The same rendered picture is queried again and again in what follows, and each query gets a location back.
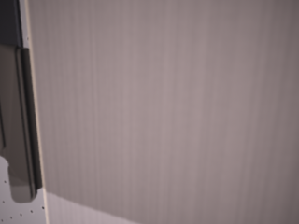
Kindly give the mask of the black plate nest on grey legs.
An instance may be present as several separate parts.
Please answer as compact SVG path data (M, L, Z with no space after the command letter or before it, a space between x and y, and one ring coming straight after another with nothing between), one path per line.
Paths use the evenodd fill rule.
M0 43L23 47L19 0L0 0Z

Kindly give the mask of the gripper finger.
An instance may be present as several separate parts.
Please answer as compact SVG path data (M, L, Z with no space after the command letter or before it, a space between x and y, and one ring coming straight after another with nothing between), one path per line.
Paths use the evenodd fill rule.
M0 43L0 156L8 163L11 198L30 203L42 188L28 48Z

